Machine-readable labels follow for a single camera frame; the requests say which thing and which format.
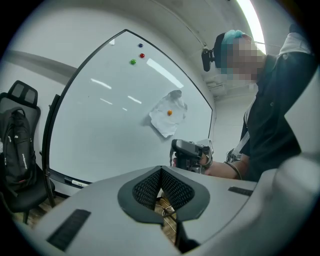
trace handheld device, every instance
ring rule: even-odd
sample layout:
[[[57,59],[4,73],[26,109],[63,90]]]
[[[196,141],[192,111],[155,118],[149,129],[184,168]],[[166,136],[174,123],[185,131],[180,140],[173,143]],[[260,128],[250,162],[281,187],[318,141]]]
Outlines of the handheld device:
[[[183,139],[173,139],[170,150],[170,166],[172,166],[172,155],[176,152],[176,167],[193,173],[204,174],[206,168],[212,164],[212,152],[209,146],[195,144]],[[206,164],[200,164],[202,155],[207,157]]]

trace black office chair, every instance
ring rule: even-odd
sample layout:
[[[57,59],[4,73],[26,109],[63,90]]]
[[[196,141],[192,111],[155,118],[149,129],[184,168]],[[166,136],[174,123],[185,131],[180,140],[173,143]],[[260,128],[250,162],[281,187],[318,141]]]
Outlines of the black office chair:
[[[41,114],[37,102],[38,92],[24,82],[17,80],[8,93],[3,92],[0,94],[0,113],[14,107],[22,107],[25,111],[26,118],[29,121],[32,138],[34,140],[36,126]],[[47,198],[49,198],[51,207],[55,206],[53,200],[55,185],[38,165],[36,165],[36,171],[36,183],[16,191],[18,194],[17,197],[14,197],[12,193],[7,191],[4,187],[1,188],[1,192],[3,193],[2,198],[4,199],[7,208],[12,213],[23,212],[23,222],[26,224],[28,222],[29,211],[33,208],[37,208],[38,205]]]

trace crumpled paper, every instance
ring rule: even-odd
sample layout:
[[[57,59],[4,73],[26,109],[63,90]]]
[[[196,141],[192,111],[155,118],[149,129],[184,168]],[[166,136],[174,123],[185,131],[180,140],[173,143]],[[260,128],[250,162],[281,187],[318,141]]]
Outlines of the crumpled paper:
[[[173,90],[155,105],[149,116],[151,124],[167,138],[175,134],[178,125],[186,118],[187,111],[188,106],[182,99],[182,91]]]

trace black mesh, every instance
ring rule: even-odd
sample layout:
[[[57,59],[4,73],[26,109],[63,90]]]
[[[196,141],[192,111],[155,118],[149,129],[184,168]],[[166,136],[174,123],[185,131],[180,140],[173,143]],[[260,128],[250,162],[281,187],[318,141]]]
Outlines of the black mesh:
[[[141,205],[155,209],[156,199],[161,187],[161,171],[157,171],[133,187],[133,197]]]
[[[174,210],[178,210],[190,202],[195,196],[195,191],[192,187],[183,183],[165,170],[162,170],[161,187]]]
[[[159,170],[133,187],[133,197],[141,205],[154,210],[160,188],[172,207],[178,210],[195,196],[195,191],[165,170]]]

